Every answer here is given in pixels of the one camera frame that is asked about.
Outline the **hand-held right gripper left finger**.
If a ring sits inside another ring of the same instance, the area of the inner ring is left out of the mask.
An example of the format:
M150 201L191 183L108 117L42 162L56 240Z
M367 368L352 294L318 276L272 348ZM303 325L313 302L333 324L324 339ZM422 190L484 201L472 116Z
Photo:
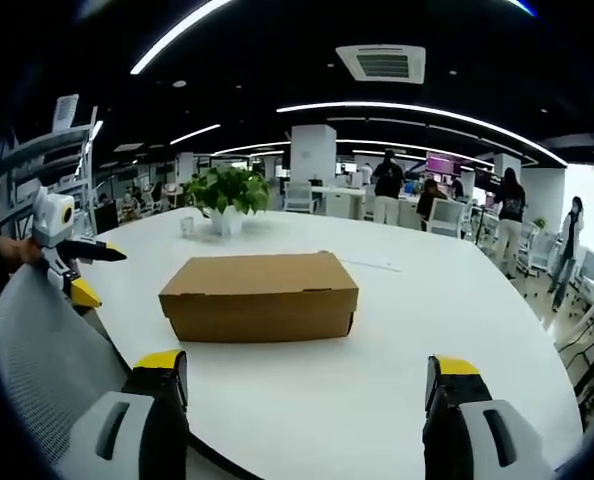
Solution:
M184 479L187 358L181 350L143 357L119 391L104 394L73 425L71 479Z

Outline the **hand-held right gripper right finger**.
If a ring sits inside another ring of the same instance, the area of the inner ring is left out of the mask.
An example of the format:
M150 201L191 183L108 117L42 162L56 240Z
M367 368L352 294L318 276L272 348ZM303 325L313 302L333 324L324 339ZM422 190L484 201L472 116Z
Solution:
M427 479L553 477L532 425L462 359L428 358L422 442Z

